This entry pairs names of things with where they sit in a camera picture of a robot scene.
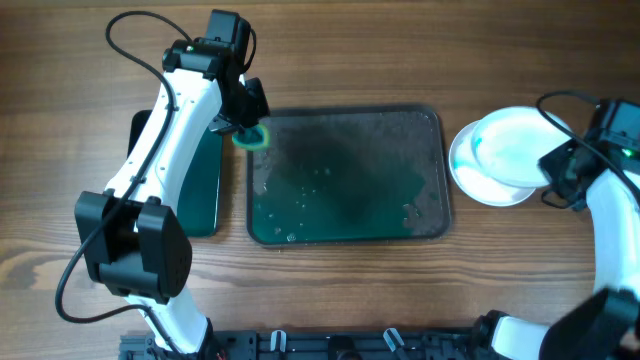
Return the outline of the yellow green sponge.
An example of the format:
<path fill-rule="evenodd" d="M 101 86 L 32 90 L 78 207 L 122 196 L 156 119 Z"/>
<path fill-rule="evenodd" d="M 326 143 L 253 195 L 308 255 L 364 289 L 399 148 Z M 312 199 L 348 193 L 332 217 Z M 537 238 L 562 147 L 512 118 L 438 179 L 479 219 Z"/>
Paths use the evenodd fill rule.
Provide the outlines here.
<path fill-rule="evenodd" d="M 269 130 L 262 124 L 238 131 L 232 136 L 235 146 L 247 151 L 260 151 L 270 144 Z"/>

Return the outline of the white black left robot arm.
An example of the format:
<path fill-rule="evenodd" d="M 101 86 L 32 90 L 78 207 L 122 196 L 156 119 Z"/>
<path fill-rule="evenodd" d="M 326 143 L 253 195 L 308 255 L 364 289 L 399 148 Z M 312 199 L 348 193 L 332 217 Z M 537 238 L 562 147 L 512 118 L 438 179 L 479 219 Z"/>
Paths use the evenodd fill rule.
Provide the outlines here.
<path fill-rule="evenodd" d="M 269 144 L 269 107 L 260 81 L 246 80 L 255 53 L 248 40 L 220 36 L 176 41 L 163 58 L 157 101 L 125 164 L 101 193 L 84 192 L 75 216 L 92 281 L 145 315 L 156 344 L 173 358 L 201 356 L 209 320 L 186 281 L 191 243 L 180 225 L 180 193 L 205 132 L 229 134 L 248 151 Z"/>

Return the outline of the white plate cleaned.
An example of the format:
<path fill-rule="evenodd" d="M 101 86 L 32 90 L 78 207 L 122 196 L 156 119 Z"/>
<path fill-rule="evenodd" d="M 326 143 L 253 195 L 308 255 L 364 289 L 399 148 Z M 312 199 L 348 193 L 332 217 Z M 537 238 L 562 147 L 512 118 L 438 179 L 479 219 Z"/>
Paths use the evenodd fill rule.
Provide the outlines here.
<path fill-rule="evenodd" d="M 568 125 L 554 114 L 534 107 L 513 106 L 482 118 L 471 135 L 476 161 L 496 181 L 520 188 L 550 184 L 539 160 L 570 140 Z"/>
<path fill-rule="evenodd" d="M 470 198 L 492 207 L 510 207 L 527 200 L 534 188 L 508 186 L 488 176 L 471 151 L 471 137 L 479 120 L 466 125 L 449 148 L 448 165 L 456 185 Z"/>

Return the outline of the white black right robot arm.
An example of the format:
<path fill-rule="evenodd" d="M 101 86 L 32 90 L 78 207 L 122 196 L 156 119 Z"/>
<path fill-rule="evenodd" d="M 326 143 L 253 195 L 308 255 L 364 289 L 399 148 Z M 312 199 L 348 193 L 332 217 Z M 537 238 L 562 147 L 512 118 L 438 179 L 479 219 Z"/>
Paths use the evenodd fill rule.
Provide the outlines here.
<path fill-rule="evenodd" d="M 639 162 L 623 154 L 627 133 L 475 122 L 470 149 L 480 168 L 511 187 L 539 188 L 589 208 L 594 225 L 594 294 L 552 326 L 491 311 L 467 344 L 471 357 L 606 359 L 639 329 Z"/>

